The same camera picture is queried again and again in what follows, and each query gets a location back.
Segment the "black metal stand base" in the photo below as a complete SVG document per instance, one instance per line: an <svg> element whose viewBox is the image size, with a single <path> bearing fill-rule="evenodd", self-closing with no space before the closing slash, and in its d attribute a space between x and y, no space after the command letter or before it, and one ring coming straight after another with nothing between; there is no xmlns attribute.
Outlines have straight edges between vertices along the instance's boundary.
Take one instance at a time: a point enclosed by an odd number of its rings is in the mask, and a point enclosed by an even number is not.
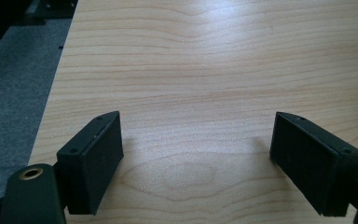
<svg viewBox="0 0 358 224"><path fill-rule="evenodd" d="M46 20L72 19L78 0L37 0L33 12L25 12L14 26L44 25Z"/></svg>

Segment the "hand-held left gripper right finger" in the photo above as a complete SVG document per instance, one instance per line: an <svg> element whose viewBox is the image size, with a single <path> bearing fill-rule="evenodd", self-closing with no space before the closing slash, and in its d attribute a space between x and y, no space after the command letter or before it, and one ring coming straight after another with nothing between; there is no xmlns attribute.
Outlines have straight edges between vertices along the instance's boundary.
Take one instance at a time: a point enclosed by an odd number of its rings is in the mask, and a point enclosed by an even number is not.
<svg viewBox="0 0 358 224"><path fill-rule="evenodd" d="M358 174L358 148L300 116L278 112L270 157L318 214L344 217Z"/></svg>

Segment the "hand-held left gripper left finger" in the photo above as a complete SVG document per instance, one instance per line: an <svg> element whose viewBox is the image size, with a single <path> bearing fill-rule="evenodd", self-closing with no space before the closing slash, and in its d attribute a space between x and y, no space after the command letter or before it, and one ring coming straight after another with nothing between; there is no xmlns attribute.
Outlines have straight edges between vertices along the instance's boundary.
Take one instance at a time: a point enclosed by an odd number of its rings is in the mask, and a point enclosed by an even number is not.
<svg viewBox="0 0 358 224"><path fill-rule="evenodd" d="M124 157L118 111L92 119L57 152L71 215L95 215Z"/></svg>

